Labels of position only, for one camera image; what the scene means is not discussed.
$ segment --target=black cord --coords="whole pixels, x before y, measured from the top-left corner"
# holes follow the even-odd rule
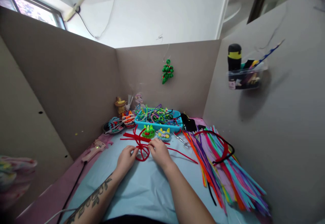
[[[81,15],[80,15],[80,12],[81,12],[81,7],[79,6],[79,7],[78,7],[78,10],[76,10],[76,13],[80,16],[80,19],[82,20],[82,22],[83,22],[83,24],[85,25],[85,27],[86,27],[87,31],[89,32],[89,34],[90,34],[93,38],[95,38],[95,36],[92,35],[91,32],[89,31],[89,29],[87,28],[87,26],[86,26],[84,20],[82,19]]]
[[[68,203],[68,201],[69,201],[69,199],[70,199],[70,197],[71,197],[71,195],[72,195],[72,192],[74,191],[74,188],[76,187],[76,185],[77,185],[77,183],[78,183],[78,181],[79,181],[79,178],[80,178],[80,176],[81,176],[82,172],[84,171],[84,168],[85,168],[86,164],[87,164],[87,161],[85,161],[85,162],[84,162],[84,165],[83,165],[83,167],[82,167],[82,169],[81,169],[81,172],[80,172],[80,174],[79,174],[79,176],[78,176],[78,178],[77,178],[76,182],[74,183],[74,186],[73,186],[73,188],[72,188],[72,190],[71,190],[71,192],[70,192],[70,194],[69,194],[69,196],[68,196],[67,200],[65,201],[65,203],[64,203],[64,206],[63,206],[62,210],[64,210],[64,209],[65,209],[65,207],[66,207],[66,205],[67,205],[67,203]],[[61,221],[61,218],[62,218],[62,214],[63,214],[63,212],[62,212],[62,213],[60,213],[60,216],[59,216],[59,219],[58,219],[58,222],[57,222],[57,224],[59,224],[59,223],[60,223],[60,221]]]
[[[210,192],[211,198],[212,198],[212,200],[213,200],[213,203],[214,203],[215,206],[217,206],[217,203],[216,203],[216,201],[214,200],[214,197],[213,197],[212,192],[211,192],[210,184],[208,184],[208,187],[209,187],[209,192]]]

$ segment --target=pen holder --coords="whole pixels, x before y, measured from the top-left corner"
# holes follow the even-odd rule
[[[254,69],[233,70],[227,72],[229,89],[254,89],[261,84],[263,71],[267,70],[264,62]]]

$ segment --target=person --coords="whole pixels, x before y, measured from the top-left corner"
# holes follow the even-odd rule
[[[162,168],[168,179],[178,222],[181,224],[215,223],[205,205],[171,159],[166,145],[161,140],[155,138],[149,142],[148,147],[153,159]],[[123,149],[118,157],[117,166],[113,173],[75,210],[65,223],[100,223],[118,185],[133,166],[137,153],[138,148],[134,146],[129,145]],[[109,219],[104,223],[126,222],[161,223],[146,217],[128,215]]]

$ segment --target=green pipe cleaner figure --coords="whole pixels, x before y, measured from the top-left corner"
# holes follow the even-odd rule
[[[170,59],[166,60],[166,65],[164,65],[164,68],[162,69],[163,75],[161,77],[162,83],[165,84],[167,82],[168,78],[172,78],[174,67],[170,65]]]

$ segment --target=pipe cleaner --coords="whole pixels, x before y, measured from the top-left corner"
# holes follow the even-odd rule
[[[120,139],[120,140],[134,139],[136,141],[136,143],[138,144],[137,148],[140,150],[140,154],[142,156],[142,158],[136,157],[136,159],[138,161],[145,161],[149,157],[150,151],[149,151],[149,148],[148,148],[148,144],[142,144],[141,143],[141,140],[142,141],[145,141],[145,142],[148,142],[148,143],[151,140],[150,139],[147,139],[147,138],[143,138],[143,137],[140,136],[146,130],[146,128],[142,129],[142,131],[140,132],[139,135],[136,135],[135,134],[135,131],[136,131],[137,127],[138,127],[138,125],[136,125],[135,128],[133,128],[133,135],[132,134],[129,134],[129,133],[124,133],[123,134],[123,136],[130,137],[130,138],[128,138],[128,139]],[[198,164],[195,160],[193,160],[190,157],[184,155],[183,153],[179,152],[178,150],[175,150],[175,149],[172,149],[172,148],[168,148],[168,147],[167,147],[167,149],[176,151],[176,152],[180,153],[181,155],[185,156],[186,158],[188,158],[189,160],[193,161],[194,163]]]

